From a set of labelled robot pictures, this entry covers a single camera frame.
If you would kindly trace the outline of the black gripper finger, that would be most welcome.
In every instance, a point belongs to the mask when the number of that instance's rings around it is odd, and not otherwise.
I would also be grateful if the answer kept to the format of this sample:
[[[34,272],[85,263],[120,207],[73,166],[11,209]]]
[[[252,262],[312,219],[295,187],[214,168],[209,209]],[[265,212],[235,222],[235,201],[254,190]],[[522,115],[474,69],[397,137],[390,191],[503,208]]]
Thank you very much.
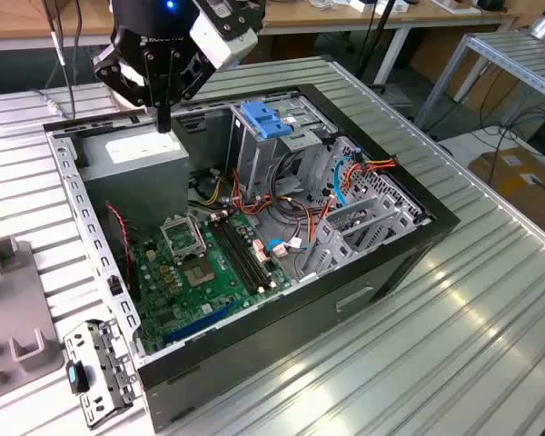
[[[172,107],[191,100],[214,73],[208,58],[196,52],[190,59],[172,50],[163,98],[163,132],[171,130]]]
[[[163,98],[157,93],[155,86],[146,78],[143,84],[130,79],[121,69],[121,57],[113,45],[107,46],[102,53],[92,60],[96,77],[126,102],[144,107],[153,118],[158,133],[163,132]]]

